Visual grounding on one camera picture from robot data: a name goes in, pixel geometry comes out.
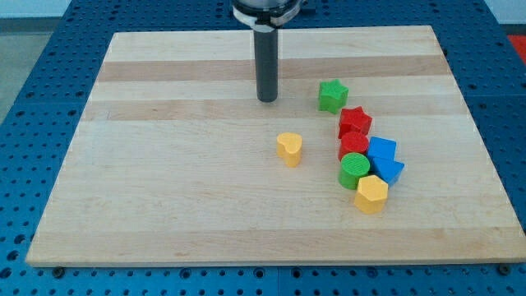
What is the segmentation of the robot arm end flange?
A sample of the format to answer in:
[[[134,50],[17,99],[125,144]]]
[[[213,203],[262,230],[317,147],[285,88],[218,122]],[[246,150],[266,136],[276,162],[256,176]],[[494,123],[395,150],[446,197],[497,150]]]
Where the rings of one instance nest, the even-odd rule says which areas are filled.
[[[302,0],[232,0],[234,17],[250,27],[278,28],[291,21],[301,10]]]

